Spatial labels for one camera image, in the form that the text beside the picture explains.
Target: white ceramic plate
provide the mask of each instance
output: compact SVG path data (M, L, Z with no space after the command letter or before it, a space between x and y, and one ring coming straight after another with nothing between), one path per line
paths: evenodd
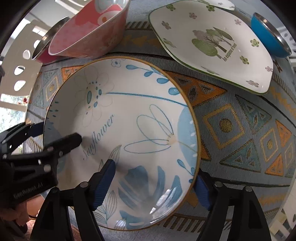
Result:
M182 65L255 94L268 91L272 59L236 16L184 0L152 11L149 21L165 50Z
M195 0L195 1L202 2L207 5L216 6L219 8L224 8L227 10L234 11L234 9L235 9L235 5L228 0Z
M54 96L44 143L70 133L82 144L59 160L60 189L88 181L108 158L116 173L97 223L136 230L167 218L195 181L200 135L189 101L159 68L104 58L74 73Z

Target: patterned tablecloth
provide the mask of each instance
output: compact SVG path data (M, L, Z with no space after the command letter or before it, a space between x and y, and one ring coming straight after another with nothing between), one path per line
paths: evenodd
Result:
M200 128L201 169L229 187L251 186L270 223L285 199L296 167L296 90L290 64L285 58L273 58L270 88L263 96L178 64L163 49L147 22L152 9L171 2L132 1L125 35L106 56L146 60L166 71L181 86ZM44 121L56 91L88 62L70 58L43 66L31 93L26 122ZM41 148L42 136L29 139L24 146L27 152ZM232 213L230 207L221 240L227 239ZM157 226L134 232L105 228L101 231L106 240L112 241L196 240L206 217L207 210L191 192L184 205Z

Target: gold dot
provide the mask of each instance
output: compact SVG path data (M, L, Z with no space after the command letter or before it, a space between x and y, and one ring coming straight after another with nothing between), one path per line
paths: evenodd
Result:
M270 150L273 147L273 145L274 144L272 142L272 139L269 139L268 142L267 142L267 149Z
M53 90L54 90L54 85L51 85L51 86L49 87L49 91L52 92Z
M219 122L219 127L221 129L221 131L228 133L232 131L232 123L229 119L222 119Z

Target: oval hole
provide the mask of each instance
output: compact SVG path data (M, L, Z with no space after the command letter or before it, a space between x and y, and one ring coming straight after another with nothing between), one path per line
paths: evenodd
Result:
M30 53L30 51L29 51L28 49L26 49L26 50L23 52L22 57L23 57L24 59L30 59L30 57L31 57L31 53Z
M15 91L19 91L24 85L26 81L24 80L19 80L15 83L15 86L13 87Z
M33 44L34 49L37 47L37 45L40 43L40 40L36 40L35 43Z
M18 67L15 68L15 75L21 74L24 70L25 70L25 67L19 65Z

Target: bowl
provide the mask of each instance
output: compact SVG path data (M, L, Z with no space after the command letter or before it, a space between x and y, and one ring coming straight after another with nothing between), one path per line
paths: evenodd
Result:
M149 22L164 49L180 64L254 94L268 91L270 54L235 15L183 0L153 10Z
M82 143L59 159L61 190L89 180L107 159L116 163L94 212L100 226L132 231L155 225L192 190L201 153L194 111L176 82L148 62L107 57L71 75L50 103L44 144L74 132Z
M253 14L251 27L271 55L285 58L292 53L288 43L277 29L257 12Z
M37 47L35 48L32 54L33 60L36 60L43 64L49 64L59 58L58 56L49 55L48 47L54 35L69 19L70 19L69 17L64 17L63 19L58 21L51 29L47 31L47 33L40 40L39 44L37 45Z
M93 0L54 36L50 55L98 58L122 39L131 0Z

